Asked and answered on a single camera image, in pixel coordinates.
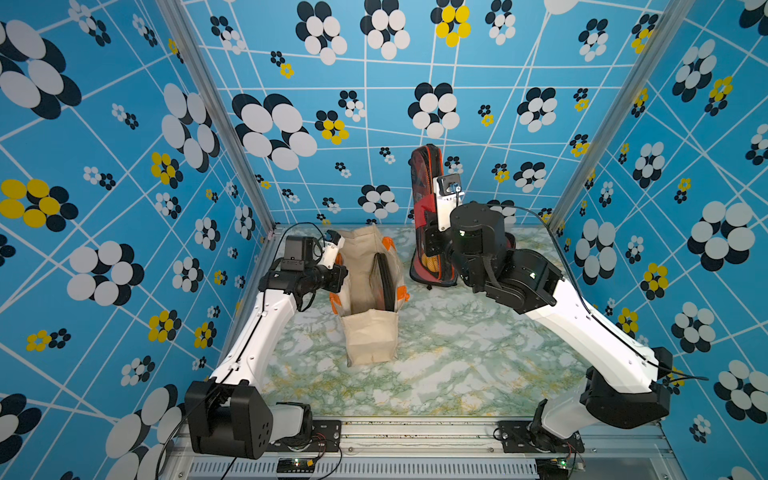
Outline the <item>beige canvas tote bag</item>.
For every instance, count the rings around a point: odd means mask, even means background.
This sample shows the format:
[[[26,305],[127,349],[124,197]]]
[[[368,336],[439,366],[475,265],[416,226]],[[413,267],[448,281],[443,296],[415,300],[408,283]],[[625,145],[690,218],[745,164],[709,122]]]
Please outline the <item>beige canvas tote bag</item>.
[[[399,343],[399,311],[409,301],[405,272],[394,240],[371,225],[340,233],[343,247],[335,264],[348,269],[341,291],[330,295],[343,328],[347,365],[360,367],[394,360]],[[377,310],[370,288],[373,257],[384,253],[396,284],[394,312]]]

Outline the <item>ping pong set case three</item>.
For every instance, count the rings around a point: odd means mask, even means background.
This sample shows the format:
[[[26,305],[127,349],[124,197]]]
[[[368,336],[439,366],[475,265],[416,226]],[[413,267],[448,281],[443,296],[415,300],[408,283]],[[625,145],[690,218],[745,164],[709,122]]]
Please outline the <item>ping pong set case three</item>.
[[[434,144],[420,146],[412,152],[408,164],[416,241],[410,277],[429,288],[455,286],[458,274],[446,253],[446,240],[439,230],[434,187],[434,180],[444,173],[442,152]]]

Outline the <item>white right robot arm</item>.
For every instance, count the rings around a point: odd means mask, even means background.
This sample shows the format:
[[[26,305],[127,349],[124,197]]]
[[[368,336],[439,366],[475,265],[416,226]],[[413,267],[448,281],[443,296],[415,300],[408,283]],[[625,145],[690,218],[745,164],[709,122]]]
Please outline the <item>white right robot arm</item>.
[[[474,292],[539,322],[590,364],[575,389],[539,403],[523,441],[553,452],[596,423],[633,429],[669,415],[662,380],[672,371],[671,353],[620,332],[556,265],[516,248],[501,213],[477,202],[425,200],[414,221],[424,256],[440,257]]]

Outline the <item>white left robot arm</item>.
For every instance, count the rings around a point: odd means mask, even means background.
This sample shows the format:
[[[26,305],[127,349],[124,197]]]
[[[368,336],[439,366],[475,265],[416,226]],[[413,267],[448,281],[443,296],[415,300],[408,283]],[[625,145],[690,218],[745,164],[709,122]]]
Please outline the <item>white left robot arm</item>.
[[[186,391],[186,423],[195,453],[258,459],[276,442],[311,442],[310,406],[270,406],[262,383],[288,321],[318,291],[340,292],[348,270],[336,259],[344,242],[333,230],[322,238],[286,237],[284,253],[261,278],[254,308],[230,351],[209,380],[195,381]]]

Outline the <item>ping pong set case two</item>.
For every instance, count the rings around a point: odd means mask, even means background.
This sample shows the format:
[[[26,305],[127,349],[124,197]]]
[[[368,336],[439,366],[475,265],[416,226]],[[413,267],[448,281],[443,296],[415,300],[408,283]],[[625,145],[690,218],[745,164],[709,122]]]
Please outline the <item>ping pong set case two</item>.
[[[508,250],[515,250],[516,249],[516,238],[512,233],[506,232],[505,233],[505,239],[506,239],[506,246]]]

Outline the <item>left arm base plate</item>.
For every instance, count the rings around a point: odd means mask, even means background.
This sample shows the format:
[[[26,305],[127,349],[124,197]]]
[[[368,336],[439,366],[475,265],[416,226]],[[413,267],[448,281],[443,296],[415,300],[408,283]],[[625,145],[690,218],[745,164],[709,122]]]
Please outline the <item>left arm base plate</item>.
[[[340,420],[314,420],[309,441],[283,439],[271,444],[270,452],[321,453],[339,451],[343,423]]]

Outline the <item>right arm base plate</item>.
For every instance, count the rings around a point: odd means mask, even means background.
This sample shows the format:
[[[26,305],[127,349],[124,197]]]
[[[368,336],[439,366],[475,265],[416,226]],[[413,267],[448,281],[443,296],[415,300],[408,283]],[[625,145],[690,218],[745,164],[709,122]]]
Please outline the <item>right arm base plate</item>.
[[[505,453],[575,454],[584,453],[585,447],[579,432],[560,439],[543,431],[534,434],[527,420],[499,421],[493,430],[493,438],[501,443]]]

